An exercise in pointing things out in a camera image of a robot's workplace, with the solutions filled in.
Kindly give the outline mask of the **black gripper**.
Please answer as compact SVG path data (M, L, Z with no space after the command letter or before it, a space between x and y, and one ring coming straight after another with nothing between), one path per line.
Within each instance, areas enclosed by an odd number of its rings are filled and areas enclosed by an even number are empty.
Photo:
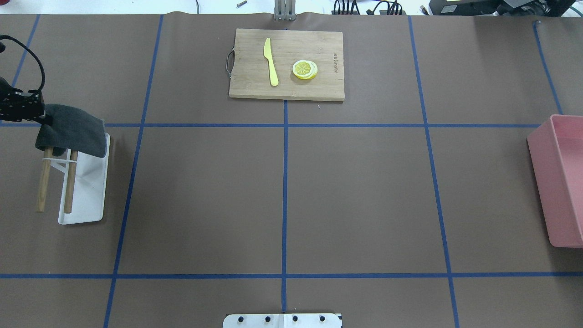
M45 104L41 92L2 91L0 98L1 120L46 123Z

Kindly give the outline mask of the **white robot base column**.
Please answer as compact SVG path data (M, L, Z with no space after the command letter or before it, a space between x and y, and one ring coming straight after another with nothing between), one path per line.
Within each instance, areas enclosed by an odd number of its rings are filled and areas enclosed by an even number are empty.
M223 328L342 328L335 313L274 313L227 315Z

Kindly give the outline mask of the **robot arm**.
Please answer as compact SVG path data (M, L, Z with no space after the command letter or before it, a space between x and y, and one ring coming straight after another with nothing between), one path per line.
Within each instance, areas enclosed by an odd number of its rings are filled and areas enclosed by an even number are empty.
M36 90L24 92L12 87L4 78L1 78L0 118L4 121L27 120L45 123L46 113L42 93Z

